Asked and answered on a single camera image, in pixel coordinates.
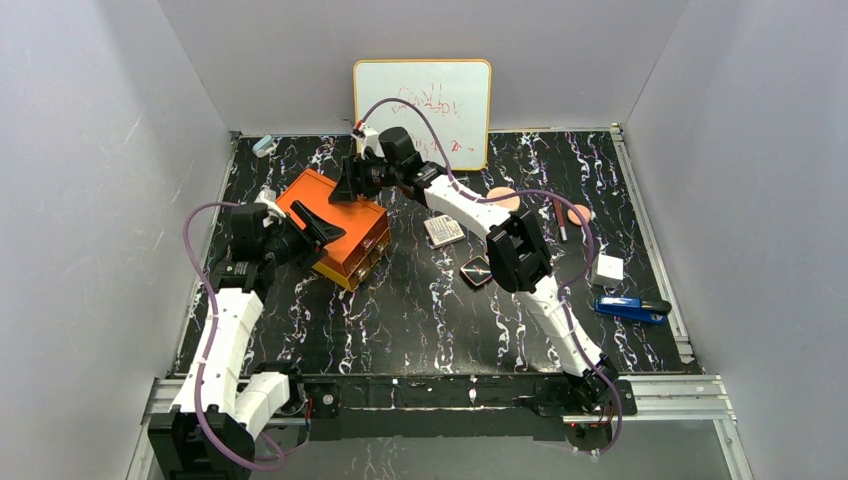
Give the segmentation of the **white eyeshadow palette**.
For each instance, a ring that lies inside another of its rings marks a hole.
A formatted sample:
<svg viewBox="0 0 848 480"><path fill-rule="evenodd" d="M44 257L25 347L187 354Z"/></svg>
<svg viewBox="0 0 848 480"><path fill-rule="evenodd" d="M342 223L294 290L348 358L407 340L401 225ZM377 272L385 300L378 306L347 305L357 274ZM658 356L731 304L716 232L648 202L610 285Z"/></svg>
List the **white eyeshadow palette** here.
<svg viewBox="0 0 848 480"><path fill-rule="evenodd" d="M434 249L465 238L465 233L460 224L448 215L427 219L423 222L423 225Z"/></svg>

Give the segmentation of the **black square compact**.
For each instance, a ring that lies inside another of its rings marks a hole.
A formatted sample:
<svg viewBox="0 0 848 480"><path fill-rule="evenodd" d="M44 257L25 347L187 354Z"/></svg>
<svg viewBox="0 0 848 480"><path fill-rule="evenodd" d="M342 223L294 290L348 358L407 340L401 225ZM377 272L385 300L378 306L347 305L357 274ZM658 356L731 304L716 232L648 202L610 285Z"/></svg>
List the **black square compact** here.
<svg viewBox="0 0 848 480"><path fill-rule="evenodd" d="M475 256L459 267L459 273L465 284L472 290L479 290L493 280L491 267L483 256Z"/></svg>

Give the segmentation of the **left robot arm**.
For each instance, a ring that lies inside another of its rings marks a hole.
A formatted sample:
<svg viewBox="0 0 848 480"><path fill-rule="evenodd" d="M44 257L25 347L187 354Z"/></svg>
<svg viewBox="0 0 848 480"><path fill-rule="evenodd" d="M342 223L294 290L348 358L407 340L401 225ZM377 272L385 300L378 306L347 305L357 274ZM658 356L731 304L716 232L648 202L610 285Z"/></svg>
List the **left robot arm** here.
<svg viewBox="0 0 848 480"><path fill-rule="evenodd" d="M165 413L156 413L148 438L167 479L247 479L275 472L287 453L267 433L268 422L288 405L305 407L297 375L287 363L261 365L240 383L248 341L264 310L277 269L310 267L346 231L320 218L301 201L288 211L264 188L251 203L217 201L230 213L228 259L204 269L190 235L184 247L208 310L188 374Z"/></svg>

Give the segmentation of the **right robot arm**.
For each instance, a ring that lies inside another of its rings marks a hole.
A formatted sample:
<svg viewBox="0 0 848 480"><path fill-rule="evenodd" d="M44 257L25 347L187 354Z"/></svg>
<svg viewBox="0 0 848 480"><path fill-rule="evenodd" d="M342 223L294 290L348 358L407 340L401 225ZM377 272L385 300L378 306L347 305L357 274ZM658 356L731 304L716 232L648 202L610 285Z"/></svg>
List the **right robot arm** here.
<svg viewBox="0 0 848 480"><path fill-rule="evenodd" d="M424 160L403 127L377 132L359 123L352 136L357 152L343 161L330 201L351 203L395 187L457 221L484 241L494 281L543 328L562 370L576 381L578 405L586 412L612 405L621 413L618 372L562 297L538 216L527 208L511 211L461 185L445 165Z"/></svg>

